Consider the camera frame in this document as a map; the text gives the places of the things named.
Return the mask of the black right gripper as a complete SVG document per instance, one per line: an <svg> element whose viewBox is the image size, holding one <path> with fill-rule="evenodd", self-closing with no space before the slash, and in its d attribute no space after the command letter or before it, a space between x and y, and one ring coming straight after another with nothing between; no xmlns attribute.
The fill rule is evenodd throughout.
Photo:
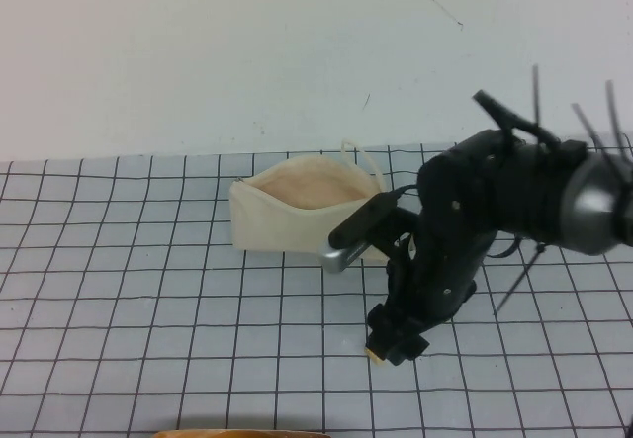
<svg viewBox="0 0 633 438"><path fill-rule="evenodd" d="M421 201L406 247L388 263L386 306L367 315L366 348L394 366L428 348L426 329L451 318L475 292L474 277L497 228L491 220L485 175L514 149L501 130L477 133L426 161L416 188Z"/></svg>

